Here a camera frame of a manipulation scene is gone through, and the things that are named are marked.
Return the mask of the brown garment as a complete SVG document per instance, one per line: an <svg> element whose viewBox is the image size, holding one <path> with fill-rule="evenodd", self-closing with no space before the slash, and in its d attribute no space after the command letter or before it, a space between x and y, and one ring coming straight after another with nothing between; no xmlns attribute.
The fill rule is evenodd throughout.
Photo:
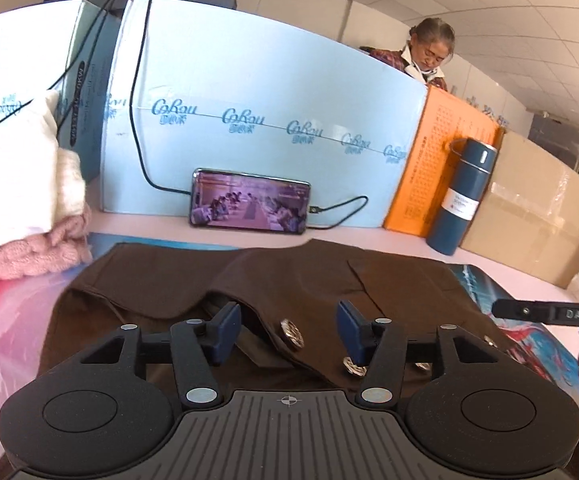
<svg viewBox="0 0 579 480"><path fill-rule="evenodd" d="M357 405L367 369L338 302L404 329L396 405ZM183 405L170 327L228 302L220 405ZM502 479L488 402L518 366L446 264L323 240L280 249L119 244L55 304L41 373L0 411L16 479Z"/></svg>

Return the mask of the brown cardboard box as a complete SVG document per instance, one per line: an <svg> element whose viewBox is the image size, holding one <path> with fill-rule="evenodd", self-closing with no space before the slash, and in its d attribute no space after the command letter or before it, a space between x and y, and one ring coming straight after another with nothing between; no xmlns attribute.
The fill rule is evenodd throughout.
<svg viewBox="0 0 579 480"><path fill-rule="evenodd" d="M579 271L579 174L523 136L505 133L461 247L567 287Z"/></svg>

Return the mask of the smartphone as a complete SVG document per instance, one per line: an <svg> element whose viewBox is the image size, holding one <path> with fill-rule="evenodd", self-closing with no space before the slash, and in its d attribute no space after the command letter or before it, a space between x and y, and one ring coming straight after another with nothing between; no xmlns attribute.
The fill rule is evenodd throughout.
<svg viewBox="0 0 579 480"><path fill-rule="evenodd" d="M307 182L198 169L188 220L195 228L300 235L306 231L310 197Z"/></svg>

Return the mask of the pink knitted garment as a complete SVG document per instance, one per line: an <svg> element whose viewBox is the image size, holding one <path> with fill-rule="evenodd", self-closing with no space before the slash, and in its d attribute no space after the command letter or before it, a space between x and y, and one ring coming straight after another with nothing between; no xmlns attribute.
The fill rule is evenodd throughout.
<svg viewBox="0 0 579 480"><path fill-rule="evenodd" d="M91 208L60 220L50 232L0 246L0 281L62 273L93 260L88 246Z"/></svg>

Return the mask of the dark blue vacuum bottle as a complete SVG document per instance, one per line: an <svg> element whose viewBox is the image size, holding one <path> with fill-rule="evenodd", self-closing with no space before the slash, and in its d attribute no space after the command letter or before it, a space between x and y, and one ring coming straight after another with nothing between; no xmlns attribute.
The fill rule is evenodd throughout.
<svg viewBox="0 0 579 480"><path fill-rule="evenodd" d="M457 142L457 168L426 237L429 247L446 256L454 255L474 219L498 156L496 148L474 138Z"/></svg>

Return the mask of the cream knitted garment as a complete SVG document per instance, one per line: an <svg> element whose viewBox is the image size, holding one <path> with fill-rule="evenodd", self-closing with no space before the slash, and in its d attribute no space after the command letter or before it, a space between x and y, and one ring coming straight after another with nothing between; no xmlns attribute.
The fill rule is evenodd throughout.
<svg viewBox="0 0 579 480"><path fill-rule="evenodd" d="M85 180L80 157L73 151L58 148L56 162L56 207L54 222L80 216L85 208Z"/></svg>

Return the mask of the orange cardboard box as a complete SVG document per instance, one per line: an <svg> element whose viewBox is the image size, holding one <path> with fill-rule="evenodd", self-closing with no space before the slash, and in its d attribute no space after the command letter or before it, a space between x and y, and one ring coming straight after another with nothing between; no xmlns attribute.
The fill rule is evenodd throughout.
<svg viewBox="0 0 579 480"><path fill-rule="evenodd" d="M460 159L464 142L498 142L499 125L481 110L430 86L419 128L384 228L425 237Z"/></svg>

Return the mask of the light blue carton right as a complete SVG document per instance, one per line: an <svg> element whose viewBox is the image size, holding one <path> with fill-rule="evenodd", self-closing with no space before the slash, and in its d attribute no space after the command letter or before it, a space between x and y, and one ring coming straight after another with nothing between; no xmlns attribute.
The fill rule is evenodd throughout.
<svg viewBox="0 0 579 480"><path fill-rule="evenodd" d="M314 226L378 228L425 84L306 30L181 0L130 0L107 90L100 203L184 216L193 173L305 181Z"/></svg>

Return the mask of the light blue carton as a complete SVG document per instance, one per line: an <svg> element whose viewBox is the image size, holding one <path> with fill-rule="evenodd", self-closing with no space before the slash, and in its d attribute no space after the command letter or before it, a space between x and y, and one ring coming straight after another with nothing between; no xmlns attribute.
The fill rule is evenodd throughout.
<svg viewBox="0 0 579 480"><path fill-rule="evenodd" d="M184 216L193 173L305 181L314 226L378 228L425 84L306 30L181 0L130 0L107 90L100 203Z"/></svg>
<svg viewBox="0 0 579 480"><path fill-rule="evenodd" d="M0 13L0 120L46 90L59 93L58 143L99 173L107 87L120 20L86 0Z"/></svg>

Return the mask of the white garment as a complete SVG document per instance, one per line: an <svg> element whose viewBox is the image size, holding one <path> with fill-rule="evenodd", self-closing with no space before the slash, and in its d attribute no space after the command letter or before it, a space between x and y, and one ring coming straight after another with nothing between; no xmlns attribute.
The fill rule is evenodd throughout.
<svg viewBox="0 0 579 480"><path fill-rule="evenodd" d="M0 246L53 226L58 101L47 91L0 123Z"/></svg>

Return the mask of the woman in plaid jacket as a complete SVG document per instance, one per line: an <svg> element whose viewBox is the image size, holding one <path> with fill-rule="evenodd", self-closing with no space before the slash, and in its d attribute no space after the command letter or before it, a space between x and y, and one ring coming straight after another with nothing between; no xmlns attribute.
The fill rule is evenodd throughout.
<svg viewBox="0 0 579 480"><path fill-rule="evenodd" d="M409 77L448 90L441 65L452 58L455 48L454 29L441 18L425 18L409 30L401 50L362 46L361 51Z"/></svg>

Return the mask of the light blue carton left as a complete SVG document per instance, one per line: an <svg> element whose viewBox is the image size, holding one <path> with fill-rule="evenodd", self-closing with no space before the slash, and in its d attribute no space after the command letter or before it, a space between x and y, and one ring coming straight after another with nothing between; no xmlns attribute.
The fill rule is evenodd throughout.
<svg viewBox="0 0 579 480"><path fill-rule="evenodd" d="M99 173L107 87L120 20L86 0L0 13L0 120L46 90L59 93L58 143Z"/></svg>

